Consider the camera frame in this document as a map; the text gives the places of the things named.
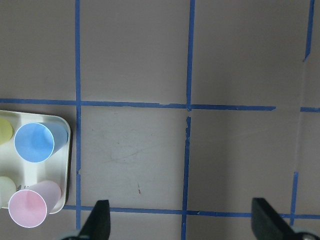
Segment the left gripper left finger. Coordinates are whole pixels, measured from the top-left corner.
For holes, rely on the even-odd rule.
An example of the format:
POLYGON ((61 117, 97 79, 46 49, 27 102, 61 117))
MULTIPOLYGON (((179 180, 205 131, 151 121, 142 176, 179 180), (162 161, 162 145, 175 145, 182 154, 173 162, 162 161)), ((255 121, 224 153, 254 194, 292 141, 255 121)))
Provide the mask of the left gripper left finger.
POLYGON ((110 204, 98 200, 77 235, 78 240, 108 240, 111 234, 110 204))

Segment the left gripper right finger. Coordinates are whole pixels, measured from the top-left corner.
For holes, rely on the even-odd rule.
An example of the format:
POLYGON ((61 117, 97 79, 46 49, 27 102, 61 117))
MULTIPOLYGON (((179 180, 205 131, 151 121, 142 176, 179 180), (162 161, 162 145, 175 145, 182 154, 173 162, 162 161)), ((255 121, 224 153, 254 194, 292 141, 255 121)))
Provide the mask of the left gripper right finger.
POLYGON ((302 240, 264 199, 255 197, 251 201, 251 229, 257 240, 302 240))

